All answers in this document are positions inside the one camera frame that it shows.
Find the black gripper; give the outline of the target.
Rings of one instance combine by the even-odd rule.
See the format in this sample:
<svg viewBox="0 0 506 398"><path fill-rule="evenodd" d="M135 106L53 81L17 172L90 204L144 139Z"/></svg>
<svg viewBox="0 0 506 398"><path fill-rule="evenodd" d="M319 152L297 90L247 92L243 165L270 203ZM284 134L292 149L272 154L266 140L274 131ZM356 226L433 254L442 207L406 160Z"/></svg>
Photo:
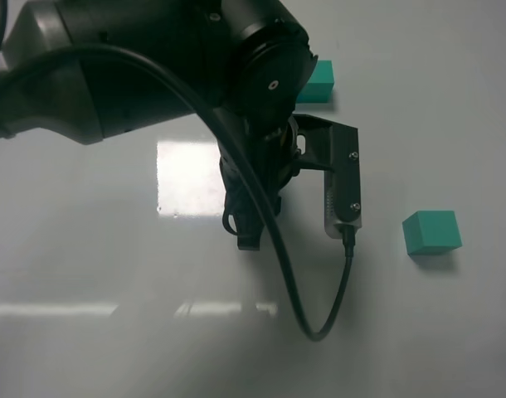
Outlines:
<svg viewBox="0 0 506 398"><path fill-rule="evenodd" d="M280 191L293 177L292 162L298 155L298 125L294 117L274 130L258 129L246 118L220 108L217 117L229 130L240 147L244 162L255 175L259 190L269 200L267 205L274 216L281 212ZM224 229L235 236L237 248L257 251L265 229L247 184L241 178L241 168L231 159L222 144L219 168L225 188L224 211L221 222Z"/></svg>

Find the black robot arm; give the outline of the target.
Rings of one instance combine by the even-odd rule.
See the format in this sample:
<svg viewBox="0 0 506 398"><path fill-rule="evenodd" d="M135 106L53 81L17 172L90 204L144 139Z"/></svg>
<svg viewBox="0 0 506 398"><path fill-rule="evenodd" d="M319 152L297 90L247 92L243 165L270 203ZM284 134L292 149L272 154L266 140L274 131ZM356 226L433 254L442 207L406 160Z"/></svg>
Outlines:
<svg viewBox="0 0 506 398"><path fill-rule="evenodd" d="M94 144L196 114L218 142L238 248L274 229L318 61L282 2L28 1L0 55L0 139L46 129Z"/></svg>

